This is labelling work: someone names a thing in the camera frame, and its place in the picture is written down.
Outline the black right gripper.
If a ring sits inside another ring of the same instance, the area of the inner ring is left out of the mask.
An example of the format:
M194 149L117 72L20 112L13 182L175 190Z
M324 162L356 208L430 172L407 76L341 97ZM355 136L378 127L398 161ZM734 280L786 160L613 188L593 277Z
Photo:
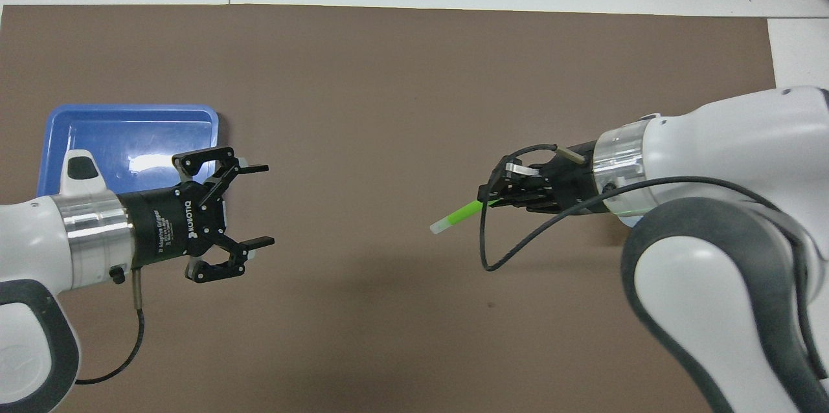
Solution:
M582 156L576 163L563 156L559 147L547 164L521 161L500 162L489 177L489 190L479 188L479 201L489 208L515 207L527 212L559 214L599 194L593 178L596 141L568 147Z

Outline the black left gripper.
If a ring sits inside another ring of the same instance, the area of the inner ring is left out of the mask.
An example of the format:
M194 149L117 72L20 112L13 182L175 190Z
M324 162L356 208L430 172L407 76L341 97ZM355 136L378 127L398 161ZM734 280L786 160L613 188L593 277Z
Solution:
M214 173L199 183L194 177L205 163L214 163ZM255 251L274 245L273 237L255 237L237 242L231 237L205 235L226 229L225 201L222 195L240 175L269 171L265 164L243 165L231 147L185 151L172 156L181 182L171 188L158 188L121 194L120 202L133 227L132 269L165 262L179 256L194 256L185 277L203 284L236 278L245 274L246 263ZM201 200L211 200L205 206ZM203 256L213 246L229 253L222 263L207 263Z

